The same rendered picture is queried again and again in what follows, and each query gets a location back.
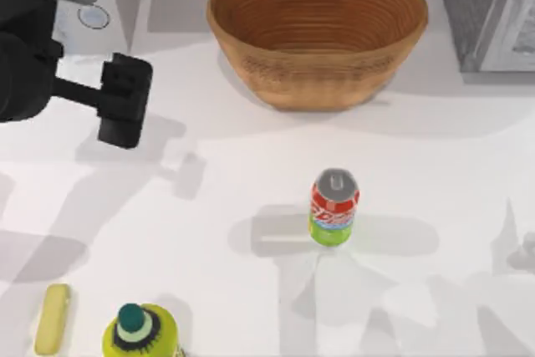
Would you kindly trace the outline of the yellow bread stick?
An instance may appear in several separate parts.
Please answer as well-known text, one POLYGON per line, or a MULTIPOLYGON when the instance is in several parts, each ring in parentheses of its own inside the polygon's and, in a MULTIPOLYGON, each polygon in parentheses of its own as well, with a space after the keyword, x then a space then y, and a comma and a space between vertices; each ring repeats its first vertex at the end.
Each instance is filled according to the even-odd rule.
POLYGON ((62 345, 71 299, 70 286, 54 283, 47 287, 37 332, 34 353, 40 357, 56 355, 62 345))

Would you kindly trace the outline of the brown woven basket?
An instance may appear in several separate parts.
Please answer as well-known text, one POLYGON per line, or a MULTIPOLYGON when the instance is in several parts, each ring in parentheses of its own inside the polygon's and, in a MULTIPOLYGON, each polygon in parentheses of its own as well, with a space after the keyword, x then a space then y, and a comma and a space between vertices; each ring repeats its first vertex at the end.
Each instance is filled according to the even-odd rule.
POLYGON ((277 110, 371 99, 425 32, 426 0, 208 0, 206 19, 245 86, 277 110))

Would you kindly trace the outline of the green bottle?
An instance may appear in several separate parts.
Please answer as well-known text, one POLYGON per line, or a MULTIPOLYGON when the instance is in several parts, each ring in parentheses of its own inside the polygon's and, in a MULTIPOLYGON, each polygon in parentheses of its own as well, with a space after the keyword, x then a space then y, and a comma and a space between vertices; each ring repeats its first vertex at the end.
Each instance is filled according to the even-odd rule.
POLYGON ((102 337, 103 357, 186 357, 172 314, 157 304, 126 303, 102 337))

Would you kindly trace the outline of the red and green can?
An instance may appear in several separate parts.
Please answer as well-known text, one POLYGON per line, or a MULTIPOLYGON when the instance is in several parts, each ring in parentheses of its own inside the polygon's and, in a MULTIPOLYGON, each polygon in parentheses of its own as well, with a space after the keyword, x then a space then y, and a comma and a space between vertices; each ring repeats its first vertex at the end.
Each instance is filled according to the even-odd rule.
POLYGON ((354 225, 360 191, 354 176, 341 168, 323 170, 313 183, 308 232, 326 247, 346 242, 354 225))

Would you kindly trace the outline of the grey cabinet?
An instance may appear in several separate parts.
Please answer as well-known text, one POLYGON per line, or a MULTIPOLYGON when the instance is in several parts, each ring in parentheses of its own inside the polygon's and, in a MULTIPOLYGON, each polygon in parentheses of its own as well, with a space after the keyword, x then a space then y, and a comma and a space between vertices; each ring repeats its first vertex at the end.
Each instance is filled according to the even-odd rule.
POLYGON ((443 0, 463 73, 535 73, 535 0, 443 0))

